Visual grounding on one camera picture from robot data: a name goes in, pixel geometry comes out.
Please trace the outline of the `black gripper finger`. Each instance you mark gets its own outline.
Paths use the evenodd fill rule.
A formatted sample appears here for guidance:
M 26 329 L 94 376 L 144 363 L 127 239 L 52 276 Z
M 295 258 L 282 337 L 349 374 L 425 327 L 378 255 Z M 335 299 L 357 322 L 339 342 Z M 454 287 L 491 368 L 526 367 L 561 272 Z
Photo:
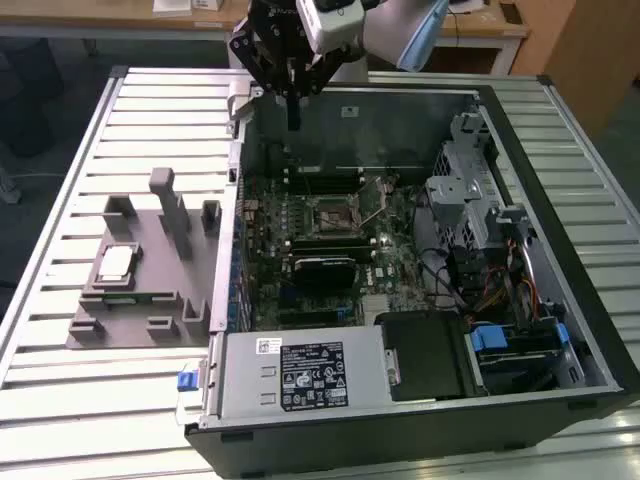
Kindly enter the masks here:
M 319 94 L 329 83 L 339 67 L 351 59 L 351 46 L 342 47 L 321 55 L 314 60 L 312 55 L 293 60 L 293 130 L 301 127 L 301 102 L 303 98 Z
M 229 40 L 231 52 L 253 79 L 265 90 L 284 100 L 287 127 L 296 130 L 296 94 L 289 82 L 286 64 L 272 60 L 268 52 L 260 50 L 254 41 L 254 29 L 245 18 L 232 32 Z

